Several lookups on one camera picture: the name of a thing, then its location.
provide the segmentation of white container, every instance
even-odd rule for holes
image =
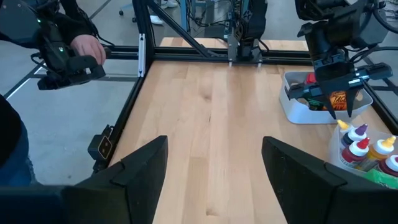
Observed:
[[[366,131],[366,134],[370,138],[369,148],[371,148],[370,145],[374,144],[377,140],[387,139],[392,136],[391,134],[382,133],[382,132],[375,131],[375,130],[372,130],[369,128]],[[343,136],[340,133],[340,127],[337,126],[335,128],[335,131],[333,132],[333,135],[329,142],[329,158],[328,158],[327,162],[329,162],[330,164],[333,164],[339,168],[342,168],[344,170],[350,171],[353,174],[356,174],[359,176],[365,175],[366,172],[363,172],[361,170],[357,170],[354,168],[350,168],[341,162],[340,141],[341,141],[342,137]],[[394,143],[394,148],[397,149],[397,147],[398,147],[398,141],[396,141]]]
[[[279,93],[279,100],[284,109],[287,119],[295,124],[336,124],[336,120],[330,115],[329,111],[313,111],[307,105],[298,102],[296,99],[287,97],[285,87],[303,83],[308,76],[308,72],[287,72],[282,80],[282,88]],[[363,96],[354,101],[353,114],[349,118],[347,111],[335,111],[337,119],[350,123],[355,117],[360,115],[366,108],[373,103],[373,99],[365,90],[360,90]]]

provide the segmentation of yellow bottle cap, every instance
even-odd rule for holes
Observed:
[[[397,138],[395,136],[391,136],[391,137],[387,138],[386,140],[384,140],[383,142],[381,142],[381,144],[384,147],[391,147],[394,144],[394,142],[396,141],[396,139]]]
[[[340,126],[341,129],[343,130],[347,130],[349,128],[349,125],[346,124],[344,121],[342,120],[337,120],[338,125]]]

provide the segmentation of blue jeans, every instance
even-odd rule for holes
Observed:
[[[28,186],[35,181],[32,162],[28,157],[29,141],[24,123],[21,136],[6,163],[0,167],[1,186]]]

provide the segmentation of red bottle cap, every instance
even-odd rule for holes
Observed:
[[[316,83],[317,80],[315,79],[315,73],[309,73],[307,79],[305,81],[306,84]]]
[[[366,147],[369,145],[369,138],[363,139],[360,142],[358,142],[356,144],[356,146],[358,146],[360,149],[366,149]]]

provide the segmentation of wooden tabletop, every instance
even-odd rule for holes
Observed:
[[[224,47],[215,39],[198,39]],[[306,50],[302,41],[267,41],[271,49]],[[165,38],[164,46],[188,46]],[[261,157],[273,136],[326,159],[335,125],[290,123],[280,105],[281,76],[312,67],[154,62],[112,164],[159,135],[169,137],[167,173],[154,223],[286,223]],[[370,107],[354,124],[389,133]]]

